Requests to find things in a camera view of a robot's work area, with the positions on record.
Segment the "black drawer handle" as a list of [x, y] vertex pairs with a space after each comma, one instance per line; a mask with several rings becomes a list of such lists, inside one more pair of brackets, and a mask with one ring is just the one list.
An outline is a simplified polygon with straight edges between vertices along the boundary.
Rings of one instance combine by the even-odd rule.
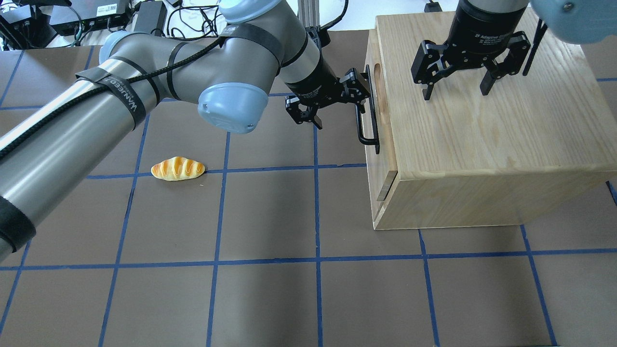
[[[357, 137], [359, 142], [366, 147], [374, 147], [375, 154], [380, 154], [380, 139], [377, 129], [376, 120], [376, 107], [373, 99], [373, 87], [372, 87], [372, 73], [370, 72], [370, 66], [366, 64], [363, 72], [356, 73], [357, 83], [357, 103], [356, 110], [356, 125], [357, 125]], [[363, 116], [368, 115], [370, 121], [370, 130], [372, 130], [372, 136], [368, 137], [364, 134], [364, 121]]]

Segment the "wooden drawer cabinet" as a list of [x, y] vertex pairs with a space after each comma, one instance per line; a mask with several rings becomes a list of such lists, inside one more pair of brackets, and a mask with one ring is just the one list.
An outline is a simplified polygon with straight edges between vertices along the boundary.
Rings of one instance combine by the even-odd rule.
[[376, 17], [398, 165], [376, 230], [524, 224], [616, 177], [616, 119], [581, 46], [552, 33], [526, 77], [483, 96], [484, 69], [456, 72], [425, 101], [410, 68], [453, 17]]

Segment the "yellow toy bread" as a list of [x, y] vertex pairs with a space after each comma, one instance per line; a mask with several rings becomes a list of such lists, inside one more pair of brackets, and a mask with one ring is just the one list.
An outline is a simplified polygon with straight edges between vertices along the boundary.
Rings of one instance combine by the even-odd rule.
[[203, 163], [179, 156], [163, 160], [150, 169], [150, 173], [155, 178], [165, 181], [194, 179], [205, 172], [206, 166]]

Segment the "brown paper table mat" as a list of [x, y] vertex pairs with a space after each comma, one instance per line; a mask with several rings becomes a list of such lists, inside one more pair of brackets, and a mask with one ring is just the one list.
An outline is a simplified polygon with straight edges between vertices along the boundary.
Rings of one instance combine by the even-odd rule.
[[[1, 264], [3, 347], [616, 345], [616, 180], [524, 227], [374, 231], [351, 105], [161, 103]], [[153, 165], [203, 163], [165, 181]]]

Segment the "black power adapter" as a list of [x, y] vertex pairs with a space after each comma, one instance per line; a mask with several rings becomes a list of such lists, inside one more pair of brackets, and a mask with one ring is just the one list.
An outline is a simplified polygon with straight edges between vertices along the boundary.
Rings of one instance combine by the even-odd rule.
[[163, 26], [167, 18], [167, 7], [162, 0], [141, 1], [134, 6], [136, 19], [133, 32], [147, 33], [157, 37], [163, 35]]

